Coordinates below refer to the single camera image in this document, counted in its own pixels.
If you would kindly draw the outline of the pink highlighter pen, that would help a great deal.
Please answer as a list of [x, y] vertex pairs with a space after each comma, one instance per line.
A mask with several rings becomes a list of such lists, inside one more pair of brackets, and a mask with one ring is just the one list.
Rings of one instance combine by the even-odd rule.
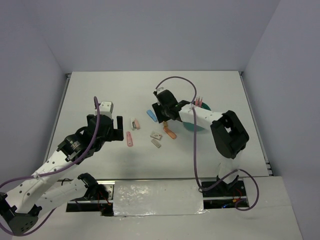
[[202, 104], [203, 104], [203, 96], [199, 99], [199, 104], [198, 104], [198, 106], [201, 108]]

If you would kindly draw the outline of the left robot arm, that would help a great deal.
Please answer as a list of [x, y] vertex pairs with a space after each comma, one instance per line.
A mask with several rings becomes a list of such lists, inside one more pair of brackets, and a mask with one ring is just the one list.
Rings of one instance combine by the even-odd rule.
[[24, 237], [37, 230], [35, 226], [44, 214], [51, 215], [60, 205], [79, 198], [108, 200], [110, 191], [89, 173], [82, 173], [64, 185], [52, 186], [70, 171], [101, 150], [106, 142], [123, 141], [123, 117], [114, 120], [106, 115], [89, 114], [87, 125], [68, 135], [52, 156], [32, 175], [6, 181], [20, 182], [14, 189], [0, 194], [0, 215], [11, 236]]

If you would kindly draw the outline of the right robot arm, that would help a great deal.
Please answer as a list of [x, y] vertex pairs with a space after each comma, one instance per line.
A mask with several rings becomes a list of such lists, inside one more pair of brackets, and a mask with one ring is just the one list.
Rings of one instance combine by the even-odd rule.
[[[193, 124], [193, 169], [196, 183], [201, 192], [217, 186], [223, 196], [230, 195], [239, 179], [237, 155], [246, 148], [250, 137], [234, 111], [214, 112], [196, 106], [193, 102], [177, 101], [167, 89], [153, 92], [157, 102], [152, 105], [159, 123], [169, 120]], [[197, 170], [197, 127], [211, 131], [217, 151], [224, 157], [220, 164], [216, 183], [203, 187]]]

